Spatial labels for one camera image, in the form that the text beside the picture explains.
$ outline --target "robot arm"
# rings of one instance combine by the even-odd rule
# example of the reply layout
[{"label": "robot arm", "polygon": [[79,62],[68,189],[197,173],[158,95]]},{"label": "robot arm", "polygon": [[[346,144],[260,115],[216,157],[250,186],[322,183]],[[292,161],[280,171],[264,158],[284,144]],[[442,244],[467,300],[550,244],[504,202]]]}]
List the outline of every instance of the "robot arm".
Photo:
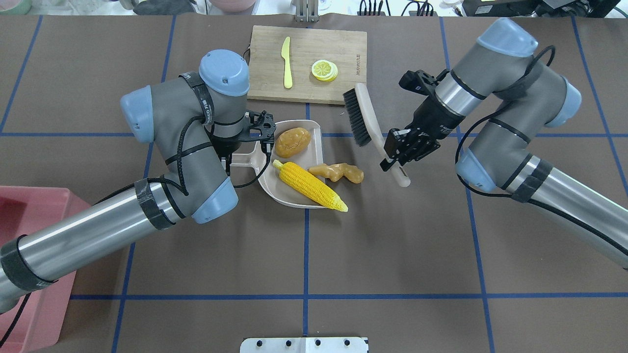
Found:
[{"label": "robot arm", "polygon": [[[227,50],[203,57],[199,73],[146,86],[121,106],[131,131],[154,143],[168,165],[161,178],[145,178],[93,207],[0,249],[0,313],[31,291],[167,229],[191,216],[203,224],[232,210],[238,198],[225,169],[241,142],[273,143],[266,112],[246,110],[246,62]],[[251,137],[250,131],[260,132]]]},{"label": "robot arm", "polygon": [[499,187],[514,200],[550,211],[550,217],[628,269],[628,210],[526,150],[540,129],[564,124],[582,101],[566,78],[533,58],[536,46],[530,34],[501,18],[451,72],[406,73],[401,87],[428,98],[411,124],[390,130],[390,160],[382,161],[382,169],[436,150],[437,140],[493,93],[504,103],[457,161],[457,173],[484,192]]}]

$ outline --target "yellow corn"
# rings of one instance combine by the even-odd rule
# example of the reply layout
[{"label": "yellow corn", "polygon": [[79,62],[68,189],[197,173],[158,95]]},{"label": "yellow corn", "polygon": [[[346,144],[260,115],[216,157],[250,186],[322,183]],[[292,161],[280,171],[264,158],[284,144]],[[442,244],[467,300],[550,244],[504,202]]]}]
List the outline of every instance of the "yellow corn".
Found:
[{"label": "yellow corn", "polygon": [[299,165],[293,162],[282,163],[274,160],[273,166],[279,170],[279,179],[313,201],[328,209],[341,212],[349,210],[337,193]]}]

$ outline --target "cutting board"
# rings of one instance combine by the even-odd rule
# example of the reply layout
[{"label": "cutting board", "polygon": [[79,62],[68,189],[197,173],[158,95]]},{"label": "cutting board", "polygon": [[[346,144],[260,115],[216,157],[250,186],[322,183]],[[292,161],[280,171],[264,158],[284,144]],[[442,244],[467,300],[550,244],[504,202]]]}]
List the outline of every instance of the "cutting board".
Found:
[{"label": "cutting board", "polygon": [[[281,46],[290,37],[293,86],[283,87]],[[338,77],[322,82],[311,74],[317,60],[330,60]],[[366,32],[254,26],[251,36],[250,99],[344,105],[342,94],[366,82]]]}]

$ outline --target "gray table surface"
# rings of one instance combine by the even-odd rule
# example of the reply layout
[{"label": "gray table surface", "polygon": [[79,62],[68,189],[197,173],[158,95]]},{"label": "gray table surface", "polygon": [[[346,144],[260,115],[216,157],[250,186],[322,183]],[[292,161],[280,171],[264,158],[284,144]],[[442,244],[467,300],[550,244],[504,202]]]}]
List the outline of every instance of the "gray table surface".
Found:
[{"label": "gray table surface", "polygon": [[[368,32],[369,90],[387,131],[421,102],[400,76],[453,66],[492,21],[331,14],[313,27]],[[628,22],[516,21],[541,47],[556,45],[553,69],[583,96],[530,150],[628,207]],[[3,18],[0,184],[65,187],[93,203],[161,174],[120,96],[196,70],[209,50],[243,53],[254,24],[297,26],[290,15]],[[321,124],[325,161],[365,170],[360,185],[332,185],[350,212],[239,189],[227,215],[186,220],[80,269],[59,343],[41,352],[238,352],[246,337],[302,335],[368,337],[371,352],[626,351],[628,273],[531,206],[466,192],[453,167],[459,134],[408,164],[412,184],[399,188],[372,146],[355,145],[343,107],[249,108]]]}]

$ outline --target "blue joint cap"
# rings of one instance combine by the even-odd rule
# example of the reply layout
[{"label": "blue joint cap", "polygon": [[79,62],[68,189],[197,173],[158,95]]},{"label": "blue joint cap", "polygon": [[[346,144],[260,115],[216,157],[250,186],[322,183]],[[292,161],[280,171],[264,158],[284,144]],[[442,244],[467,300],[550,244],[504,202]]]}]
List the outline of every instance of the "blue joint cap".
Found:
[{"label": "blue joint cap", "polygon": [[456,173],[467,179],[470,185],[478,187],[484,192],[491,192],[497,187],[470,149],[467,149],[462,158],[456,163]]},{"label": "blue joint cap", "polygon": [[200,61],[198,74],[211,89],[224,95],[240,97],[249,92],[249,66],[230,50],[207,53]]},{"label": "blue joint cap", "polygon": [[135,138],[142,143],[154,140],[151,86],[134,90],[120,98],[120,107]]},{"label": "blue joint cap", "polygon": [[237,194],[231,178],[227,177],[211,196],[192,214],[198,224],[207,223],[234,209]]},{"label": "blue joint cap", "polygon": [[539,42],[509,18],[499,18],[477,38],[486,49],[511,57],[527,58],[534,53]]},{"label": "blue joint cap", "polygon": [[558,115],[556,115],[552,121],[545,124],[548,128],[555,128],[566,123],[567,120],[576,115],[576,112],[578,112],[580,104],[582,103],[582,95],[580,94],[580,91],[578,91],[576,87],[572,86],[564,76],[563,80],[565,80],[565,84],[567,85],[565,102],[563,103],[563,107],[560,109],[560,112],[558,112]]}]

